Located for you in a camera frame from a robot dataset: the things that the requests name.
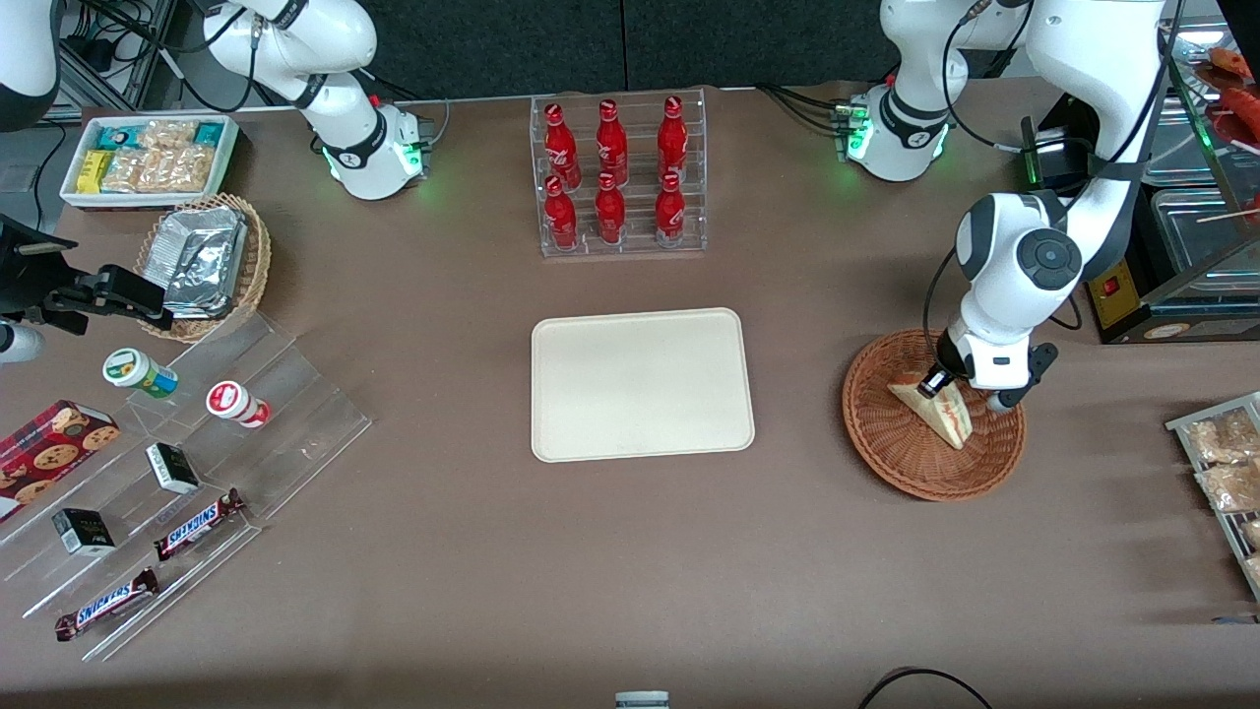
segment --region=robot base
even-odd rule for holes
[[[367,164],[349,169],[339,165],[324,150],[333,176],[359,199],[384,199],[410,181],[423,179],[428,174],[423,154],[427,142],[416,116],[394,106],[381,106],[377,110],[386,120],[386,137]],[[425,121],[425,132],[431,133],[432,122]]]
[[[876,86],[869,92],[849,98],[848,115],[833,113],[833,125],[852,131],[835,139],[840,161],[862,165],[874,176],[888,181],[910,181],[927,171],[945,147],[949,126],[941,126],[940,135],[919,147],[906,147],[901,137],[885,123],[879,111],[887,86]]]

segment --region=round wicker basket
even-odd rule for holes
[[[228,317],[236,321],[241,316],[253,312],[262,300],[262,291],[267,286],[267,268],[271,266],[271,235],[267,233],[267,224],[262,223],[262,219],[258,218],[258,212],[248,201],[232,194],[205,196],[188,204],[181,204],[175,210],[208,209],[210,207],[232,207],[244,214],[244,218],[249,222],[244,253],[241,256],[241,271],[237,276],[236,291],[232,293],[232,309],[227,315],[215,320],[175,320],[169,331],[160,330],[147,322],[140,322],[140,326],[149,334],[194,343]],[[149,259],[149,249],[152,247],[156,233],[158,223],[149,229],[149,237],[145,238],[144,244],[140,247],[140,256],[136,258],[134,268],[135,272],[144,272],[145,262]]]
[[[958,383],[973,433],[955,451],[888,392],[892,378],[926,373],[931,365],[921,329],[867,344],[844,378],[844,428],[867,465],[893,487],[924,500],[971,500],[1005,481],[1019,463],[1027,436],[1023,408],[995,414],[985,394]]]

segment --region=red bottle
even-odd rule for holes
[[[600,170],[612,173],[617,186],[630,181],[630,146],[626,128],[617,120],[617,102],[600,101],[600,130],[595,131],[595,144],[600,149]]]
[[[600,173],[600,193],[595,195],[595,212],[600,217],[600,238],[610,246],[621,243],[626,234],[626,200],[617,189],[612,173]]]
[[[558,176],[547,175],[543,184],[547,186],[543,212],[547,214],[552,241],[556,242],[556,248],[572,251],[577,248],[577,210],[573,209],[573,200],[564,194],[564,184]]]
[[[564,111],[558,103],[548,103],[543,113],[547,116],[547,160],[551,161],[552,174],[564,184],[564,191],[573,191],[582,184],[573,131],[564,125]]]
[[[678,181],[687,181],[687,123],[683,122],[683,99],[665,98],[665,120],[656,131],[656,167],[662,180],[678,173]]]
[[[687,201],[678,191],[677,173],[667,174],[662,185],[664,189],[656,196],[656,243],[673,248],[683,239],[683,209],[687,208]]]

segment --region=table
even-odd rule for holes
[[[1016,475],[974,502],[907,499],[849,445],[840,382],[917,325],[959,215],[1019,165],[958,135],[885,184],[764,96],[707,96],[709,251],[625,262],[539,257],[528,101],[456,103],[432,179],[381,203],[329,179],[296,112],[239,115],[226,189],[272,233],[263,310],[377,423],[106,664],[0,594],[0,704],[551,709],[659,688],[678,709],[813,709],[922,665],[997,706],[1254,705],[1260,632],[1207,621],[1255,607],[1162,424],[1255,389],[1255,348],[1043,327],[1062,356]],[[975,82],[959,110],[1013,140],[1056,96]],[[154,218],[67,209],[58,235],[83,242],[76,264],[130,264]],[[964,285],[950,269],[936,321]],[[533,458],[538,320],[719,305],[743,320],[751,448]],[[123,344],[178,351],[122,319],[49,332],[0,372],[0,431],[57,398],[120,406],[98,373]],[[886,706],[971,705],[939,680],[895,688]]]

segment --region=snack box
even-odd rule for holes
[[[110,417],[58,402],[0,441],[0,523],[118,438]]]
[[[210,162],[210,176],[205,180],[205,186],[200,191],[154,191],[144,194],[78,191],[76,183],[78,181],[79,171],[83,169],[83,160],[88,150],[97,147],[101,133],[110,128],[134,126],[147,121],[197,121],[223,125],[223,132],[219,135],[218,145],[214,149],[214,160]],[[232,159],[232,147],[236,145],[238,132],[237,122],[222,113],[163,112],[92,118],[83,126],[83,135],[79,136],[78,146],[74,149],[74,159],[71,160],[71,166],[66,170],[66,179],[62,180],[62,199],[67,204],[84,210],[117,210],[163,208],[217,194],[219,185],[223,184],[223,175],[228,171],[228,161]]]

